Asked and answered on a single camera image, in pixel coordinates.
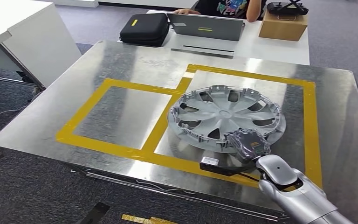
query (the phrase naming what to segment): person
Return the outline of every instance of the person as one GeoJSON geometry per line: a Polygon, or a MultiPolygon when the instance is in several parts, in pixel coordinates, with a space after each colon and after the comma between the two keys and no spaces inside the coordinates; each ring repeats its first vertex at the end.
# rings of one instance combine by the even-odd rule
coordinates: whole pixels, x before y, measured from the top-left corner
{"type": "Polygon", "coordinates": [[[195,10],[178,9],[178,14],[201,14],[221,17],[247,19],[254,22],[263,13],[267,0],[199,0],[195,10]]]}

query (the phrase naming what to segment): stainless steel table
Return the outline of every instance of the stainless steel table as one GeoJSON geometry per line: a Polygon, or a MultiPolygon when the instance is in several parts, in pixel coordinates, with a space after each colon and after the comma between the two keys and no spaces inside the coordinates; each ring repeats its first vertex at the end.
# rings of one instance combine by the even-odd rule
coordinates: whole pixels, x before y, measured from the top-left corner
{"type": "Polygon", "coordinates": [[[279,104],[287,128],[273,153],[323,185],[358,223],[358,89],[347,70],[101,41],[0,132],[0,147],[96,170],[89,176],[278,220],[280,208],[254,182],[196,170],[210,153],[165,129],[168,103],[213,84],[249,87],[279,104]],[[151,142],[154,159],[140,153],[151,142]],[[170,164],[168,157],[177,160],[170,164]]]}

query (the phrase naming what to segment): metal table top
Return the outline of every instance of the metal table top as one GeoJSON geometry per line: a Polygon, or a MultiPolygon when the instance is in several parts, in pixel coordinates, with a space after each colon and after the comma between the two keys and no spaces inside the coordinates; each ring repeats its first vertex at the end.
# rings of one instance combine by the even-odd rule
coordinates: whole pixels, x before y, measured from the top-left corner
{"type": "MultiPolygon", "coordinates": [[[[358,223],[358,89],[352,72],[347,70],[259,59],[228,59],[101,41],[0,132],[0,147],[279,210],[254,187],[56,140],[57,132],[107,78],[175,89],[188,73],[189,64],[315,83],[323,189],[344,215],[358,223]]],[[[291,166],[306,170],[304,124],[311,118],[304,118],[304,114],[309,113],[303,107],[308,92],[302,86],[198,70],[187,90],[213,84],[249,87],[279,104],[287,128],[272,151],[291,166]]],[[[169,95],[112,86],[84,115],[73,134],[140,149],[169,100],[169,95]]],[[[180,141],[169,129],[165,130],[155,153],[190,161],[200,161],[202,156],[209,155],[180,141]]]]}

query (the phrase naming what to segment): cardboard box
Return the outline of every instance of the cardboard box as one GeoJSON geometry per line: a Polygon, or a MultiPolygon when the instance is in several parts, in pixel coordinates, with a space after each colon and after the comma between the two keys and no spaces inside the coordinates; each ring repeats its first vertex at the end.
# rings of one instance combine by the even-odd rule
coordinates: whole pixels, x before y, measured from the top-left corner
{"type": "Polygon", "coordinates": [[[259,37],[298,41],[308,26],[308,16],[277,16],[265,13],[259,37]]]}

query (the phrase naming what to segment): graphic t-shirt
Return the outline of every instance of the graphic t-shirt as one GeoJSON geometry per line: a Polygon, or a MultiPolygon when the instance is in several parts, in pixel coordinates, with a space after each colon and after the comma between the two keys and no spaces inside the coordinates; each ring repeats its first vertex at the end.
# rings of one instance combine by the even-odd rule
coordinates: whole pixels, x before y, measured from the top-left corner
{"type": "MultiPolygon", "coordinates": [[[[246,11],[252,0],[200,0],[195,10],[202,15],[246,19],[246,11]]],[[[262,8],[267,0],[262,0],[262,8]]]]}

